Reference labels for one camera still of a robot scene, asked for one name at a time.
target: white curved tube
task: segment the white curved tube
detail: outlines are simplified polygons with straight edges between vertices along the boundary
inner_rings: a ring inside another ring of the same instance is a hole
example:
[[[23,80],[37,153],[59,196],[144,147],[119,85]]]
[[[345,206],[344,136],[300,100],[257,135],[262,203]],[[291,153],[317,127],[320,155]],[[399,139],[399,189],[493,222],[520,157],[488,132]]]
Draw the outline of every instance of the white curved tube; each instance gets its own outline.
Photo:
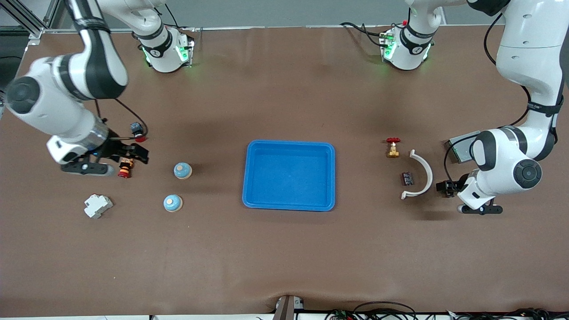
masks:
[[[415,149],[411,150],[411,155],[409,157],[419,161],[419,163],[423,165],[423,167],[425,168],[425,171],[427,171],[427,185],[420,192],[403,191],[403,193],[401,194],[401,200],[405,199],[405,197],[407,196],[418,196],[420,194],[424,194],[425,192],[427,192],[427,190],[431,187],[432,184],[432,170],[431,166],[428,165],[427,161],[421,158],[420,156],[416,155]]]

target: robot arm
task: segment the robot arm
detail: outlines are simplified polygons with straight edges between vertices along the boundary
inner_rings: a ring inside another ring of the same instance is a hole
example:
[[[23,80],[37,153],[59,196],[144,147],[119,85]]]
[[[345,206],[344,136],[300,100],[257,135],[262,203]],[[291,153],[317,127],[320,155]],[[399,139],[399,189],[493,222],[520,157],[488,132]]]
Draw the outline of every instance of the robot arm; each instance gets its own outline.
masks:
[[[466,0],[405,0],[409,19],[403,27],[395,25],[385,32],[382,57],[396,68],[412,70],[427,58],[431,40],[442,21],[442,6],[459,6]]]
[[[502,12],[506,26],[496,67],[504,78],[524,85],[531,101],[522,125],[486,130],[475,139],[471,151],[478,169],[458,185],[464,202],[460,212],[484,210],[497,195],[535,187],[542,177],[538,161],[549,155],[556,140],[563,104],[559,53],[569,26],[569,1],[511,0]]]
[[[146,61],[159,72],[176,71],[191,64],[193,39],[175,28],[165,27],[153,10],[166,0],[98,0],[104,13],[114,16],[141,42]]]
[[[113,160],[128,155],[146,163],[146,149],[124,145],[101,119],[84,108],[82,101],[120,96],[128,76],[97,2],[68,0],[66,4],[85,49],[79,54],[34,61],[27,74],[8,86],[9,110],[25,123],[52,135],[47,147],[64,171],[112,173],[108,165],[90,163],[91,154]]]

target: blue plastic tray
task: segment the blue plastic tray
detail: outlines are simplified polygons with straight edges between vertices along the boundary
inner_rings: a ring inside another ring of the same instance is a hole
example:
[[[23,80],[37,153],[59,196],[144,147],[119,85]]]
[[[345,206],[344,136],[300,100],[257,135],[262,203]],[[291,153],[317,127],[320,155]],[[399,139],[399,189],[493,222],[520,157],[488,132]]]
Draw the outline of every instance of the blue plastic tray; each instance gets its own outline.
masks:
[[[251,141],[243,203],[249,208],[329,211],[336,202],[335,158],[330,143]]]

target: brown tabletop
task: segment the brown tabletop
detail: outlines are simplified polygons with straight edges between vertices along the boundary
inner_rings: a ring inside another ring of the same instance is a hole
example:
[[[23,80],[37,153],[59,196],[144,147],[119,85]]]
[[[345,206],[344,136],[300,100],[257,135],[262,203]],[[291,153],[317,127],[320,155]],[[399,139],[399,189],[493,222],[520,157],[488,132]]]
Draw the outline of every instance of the brown tabletop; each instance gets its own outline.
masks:
[[[365,35],[342,28],[196,33],[195,64],[172,74],[145,65],[129,34],[113,39],[130,83],[121,100],[150,127],[150,163],[131,179],[60,171],[49,136],[6,112],[0,121],[0,316],[260,313],[295,294],[308,309],[391,300],[419,311],[569,309],[567,117],[543,181],[496,199],[497,216],[461,215],[458,198],[418,191],[415,149],[446,178],[448,138],[514,121],[519,86],[482,48],[486,27],[443,27],[418,70],[383,64]],[[496,51],[500,31],[489,46]],[[82,50],[77,35],[45,34],[42,56]],[[86,104],[93,110],[91,102]],[[121,135],[135,119],[114,101],[103,117]],[[402,143],[385,157],[388,137]],[[270,211],[241,201],[255,139],[325,141],[336,148],[331,212]],[[188,180],[175,163],[194,168]],[[451,164],[457,179],[473,164]],[[416,185],[405,188],[400,174]],[[98,220],[83,201],[115,206]],[[162,207],[168,194],[183,208]]]

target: blue ball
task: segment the blue ball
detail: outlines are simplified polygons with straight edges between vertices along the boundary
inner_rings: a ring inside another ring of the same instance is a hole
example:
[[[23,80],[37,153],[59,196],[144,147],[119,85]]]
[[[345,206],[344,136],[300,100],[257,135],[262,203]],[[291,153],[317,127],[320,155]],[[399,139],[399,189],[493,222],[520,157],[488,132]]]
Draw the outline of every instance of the blue ball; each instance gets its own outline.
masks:
[[[180,162],[174,166],[174,175],[178,179],[187,179],[192,175],[192,167],[185,162]]]
[[[182,207],[182,199],[179,195],[171,194],[164,199],[164,209],[170,212],[178,211]]]

